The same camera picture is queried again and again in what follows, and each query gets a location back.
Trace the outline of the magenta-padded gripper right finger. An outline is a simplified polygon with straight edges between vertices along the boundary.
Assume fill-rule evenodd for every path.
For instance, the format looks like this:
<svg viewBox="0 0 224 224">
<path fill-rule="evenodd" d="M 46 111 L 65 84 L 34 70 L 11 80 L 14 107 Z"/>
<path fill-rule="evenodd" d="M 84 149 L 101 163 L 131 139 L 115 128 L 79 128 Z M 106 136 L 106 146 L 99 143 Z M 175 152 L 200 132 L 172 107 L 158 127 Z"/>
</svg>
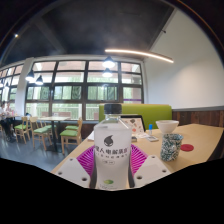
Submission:
<svg viewBox="0 0 224 224">
<path fill-rule="evenodd" d="M 131 188 L 140 188 L 157 181 L 171 172 L 156 155 L 147 155 L 136 145 L 131 145 L 128 182 Z"/>
</svg>

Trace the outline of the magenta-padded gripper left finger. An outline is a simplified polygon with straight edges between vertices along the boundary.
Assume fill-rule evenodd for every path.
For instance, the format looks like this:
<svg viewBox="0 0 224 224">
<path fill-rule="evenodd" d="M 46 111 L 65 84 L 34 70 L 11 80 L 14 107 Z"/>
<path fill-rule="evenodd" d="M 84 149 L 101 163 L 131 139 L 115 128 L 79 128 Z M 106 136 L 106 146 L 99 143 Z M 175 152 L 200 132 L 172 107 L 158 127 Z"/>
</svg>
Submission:
<svg viewBox="0 0 224 224">
<path fill-rule="evenodd" d="M 77 158 L 67 158 L 54 174 L 83 188 L 94 189 L 97 179 L 94 147 L 87 148 Z"/>
</svg>

